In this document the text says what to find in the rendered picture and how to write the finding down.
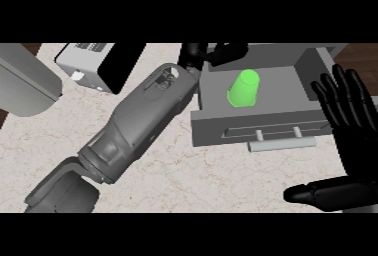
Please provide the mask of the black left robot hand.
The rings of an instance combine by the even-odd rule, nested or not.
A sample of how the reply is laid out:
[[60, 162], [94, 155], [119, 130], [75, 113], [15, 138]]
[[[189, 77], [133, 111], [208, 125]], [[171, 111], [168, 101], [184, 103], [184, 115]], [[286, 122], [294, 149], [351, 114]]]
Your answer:
[[212, 67], [239, 60], [248, 53], [246, 43], [217, 43], [214, 51], [208, 52], [207, 43], [183, 43], [177, 65], [183, 68], [193, 67], [202, 70], [204, 62]]

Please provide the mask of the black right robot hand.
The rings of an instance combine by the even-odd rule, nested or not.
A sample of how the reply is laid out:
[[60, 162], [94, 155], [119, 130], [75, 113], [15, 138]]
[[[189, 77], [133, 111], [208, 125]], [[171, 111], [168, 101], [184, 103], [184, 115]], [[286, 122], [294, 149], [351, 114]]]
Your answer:
[[345, 176], [289, 187], [283, 200], [323, 212], [378, 204], [378, 110], [353, 69], [332, 66], [332, 76], [311, 83], [332, 135]]

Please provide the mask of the green cup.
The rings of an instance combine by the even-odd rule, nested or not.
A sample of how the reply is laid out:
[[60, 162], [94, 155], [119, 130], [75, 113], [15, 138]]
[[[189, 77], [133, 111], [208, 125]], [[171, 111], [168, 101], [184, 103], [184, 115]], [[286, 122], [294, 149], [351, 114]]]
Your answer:
[[227, 89], [227, 100], [233, 107], [249, 107], [255, 104], [260, 75], [251, 70], [240, 71]]

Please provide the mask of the grey open drawer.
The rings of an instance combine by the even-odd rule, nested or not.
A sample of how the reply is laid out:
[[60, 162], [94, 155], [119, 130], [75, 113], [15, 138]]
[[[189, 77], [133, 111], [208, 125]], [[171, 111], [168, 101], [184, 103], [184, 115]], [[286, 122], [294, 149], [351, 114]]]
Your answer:
[[235, 108], [227, 101], [227, 88], [239, 71], [202, 72], [201, 102], [202, 109], [193, 114], [201, 118], [236, 115], [261, 115], [295, 111], [319, 110], [317, 101], [310, 101], [303, 89], [295, 69], [288, 67], [257, 70], [260, 86], [252, 107]]

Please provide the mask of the white appliance with black door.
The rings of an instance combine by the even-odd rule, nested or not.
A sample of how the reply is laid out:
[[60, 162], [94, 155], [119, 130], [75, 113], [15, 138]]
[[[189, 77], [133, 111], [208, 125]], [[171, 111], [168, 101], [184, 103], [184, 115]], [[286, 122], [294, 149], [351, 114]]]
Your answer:
[[80, 86], [118, 94], [145, 47], [145, 43], [68, 43], [54, 63]]

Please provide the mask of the grey rounded appliance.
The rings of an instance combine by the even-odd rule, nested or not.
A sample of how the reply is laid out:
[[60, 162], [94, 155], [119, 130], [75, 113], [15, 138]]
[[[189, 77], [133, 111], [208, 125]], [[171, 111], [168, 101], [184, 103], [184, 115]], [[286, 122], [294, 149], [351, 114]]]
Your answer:
[[26, 48], [0, 43], [0, 109], [31, 117], [50, 108], [60, 93], [60, 78]]

